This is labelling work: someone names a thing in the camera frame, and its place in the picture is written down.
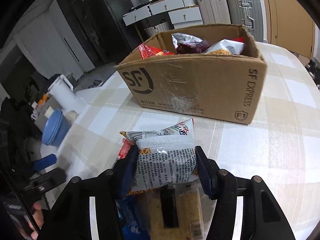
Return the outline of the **person's left hand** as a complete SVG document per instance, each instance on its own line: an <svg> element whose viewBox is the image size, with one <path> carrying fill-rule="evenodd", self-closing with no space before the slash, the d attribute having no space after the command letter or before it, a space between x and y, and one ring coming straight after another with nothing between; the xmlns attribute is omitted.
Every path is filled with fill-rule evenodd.
<svg viewBox="0 0 320 240"><path fill-rule="evenodd" d="M33 204L33 209L34 209L33 218L34 218L37 226L39 227L39 229L41 229L42 226L43 226L43 223L44 223L44 218L43 218L42 206L41 206L40 202L35 202ZM30 222L30 220L28 219L27 221L28 221L29 227L32 230L32 233L30 234L31 239L37 240L37 237L38 237L39 234L35 230L34 226Z"/></svg>

